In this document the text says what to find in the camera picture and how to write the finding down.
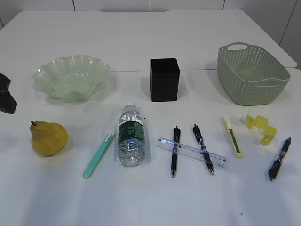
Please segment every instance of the plastic bottle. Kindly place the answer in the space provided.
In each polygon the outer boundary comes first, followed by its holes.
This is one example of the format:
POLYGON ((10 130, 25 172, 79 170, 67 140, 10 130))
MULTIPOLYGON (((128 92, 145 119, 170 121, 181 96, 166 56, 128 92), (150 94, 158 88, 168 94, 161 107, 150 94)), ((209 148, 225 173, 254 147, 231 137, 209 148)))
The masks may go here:
POLYGON ((118 158, 125 166, 137 166, 145 158, 143 123, 135 105, 126 105, 118 121, 118 158))

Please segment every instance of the green glass bowl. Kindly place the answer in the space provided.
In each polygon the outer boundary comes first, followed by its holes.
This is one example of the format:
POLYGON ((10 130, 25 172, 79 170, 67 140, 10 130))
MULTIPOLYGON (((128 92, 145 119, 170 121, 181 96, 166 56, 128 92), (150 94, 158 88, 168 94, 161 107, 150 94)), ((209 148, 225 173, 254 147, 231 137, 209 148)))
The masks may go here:
POLYGON ((33 75, 34 88, 53 99, 86 101, 104 89, 108 69, 104 61, 91 56, 59 57, 40 67, 33 75))

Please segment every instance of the white wall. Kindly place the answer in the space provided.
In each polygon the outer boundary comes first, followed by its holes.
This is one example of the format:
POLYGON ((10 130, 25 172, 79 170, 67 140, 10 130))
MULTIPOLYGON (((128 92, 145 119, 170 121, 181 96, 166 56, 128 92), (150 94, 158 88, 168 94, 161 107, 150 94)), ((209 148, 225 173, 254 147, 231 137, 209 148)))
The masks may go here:
POLYGON ((280 46, 297 62, 301 70, 301 0, 298 0, 280 46))
POLYGON ((0 0, 0 17, 4 26, 21 11, 74 10, 72 0, 0 0))
POLYGON ((277 44, 297 0, 226 0, 224 9, 242 9, 277 44))
POLYGON ((149 12, 150 0, 74 0, 76 10, 149 12))
POLYGON ((168 10, 222 9, 224 0, 151 0, 152 12, 168 10))
MULTIPOLYGON (((167 11, 189 9, 241 9, 276 43, 280 43, 297 0, 74 0, 76 10, 105 12, 167 11)), ((281 43, 301 68, 301 0, 281 43)), ((0 0, 0 18, 4 25, 21 11, 74 10, 72 0, 0 0)))

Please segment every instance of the woven basket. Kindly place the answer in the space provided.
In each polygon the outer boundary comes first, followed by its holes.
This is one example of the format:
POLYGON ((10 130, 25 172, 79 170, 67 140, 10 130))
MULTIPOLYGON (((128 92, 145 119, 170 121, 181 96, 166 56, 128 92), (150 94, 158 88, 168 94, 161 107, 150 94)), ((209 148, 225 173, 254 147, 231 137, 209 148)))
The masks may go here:
POLYGON ((217 74, 229 97, 239 105, 269 104, 290 79, 288 71, 269 52, 242 42, 219 49, 217 74), (235 45, 246 48, 229 49, 235 45))

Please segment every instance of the tabletop surface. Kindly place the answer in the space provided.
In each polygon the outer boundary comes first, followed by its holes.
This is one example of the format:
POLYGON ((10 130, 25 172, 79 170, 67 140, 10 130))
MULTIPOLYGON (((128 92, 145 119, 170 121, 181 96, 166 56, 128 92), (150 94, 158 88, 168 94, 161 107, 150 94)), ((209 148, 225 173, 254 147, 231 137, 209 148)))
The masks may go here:
POLYGON ((216 69, 218 49, 233 42, 263 47, 284 67, 297 64, 240 10, 104 13, 22 12, 0 32, 3 58, 36 68, 86 54, 113 71, 149 71, 152 58, 176 58, 181 70, 216 69))
POLYGON ((11 69, 10 92, 18 102, 14 115, 0 117, 1 226, 298 226, 301 222, 301 72, 269 105, 239 106, 221 87, 216 70, 181 71, 178 100, 151 102, 150 72, 111 72, 106 90, 84 103, 52 100, 32 88, 30 73, 11 69), (90 179, 82 173, 114 128, 121 108, 135 102, 146 128, 149 161, 122 167, 111 144, 90 179), (241 118, 249 110, 269 118, 278 129, 269 146, 241 118), (219 118, 227 115, 242 146, 235 158, 219 118), (69 133, 67 148, 54 157, 39 157, 31 148, 30 121, 58 122, 69 133), (192 125, 199 125, 208 151, 229 159, 227 169, 178 158, 170 177, 170 153, 155 147, 158 137, 172 139, 175 126, 181 142, 197 147, 192 125), (277 179, 267 170, 288 137, 292 144, 277 179))

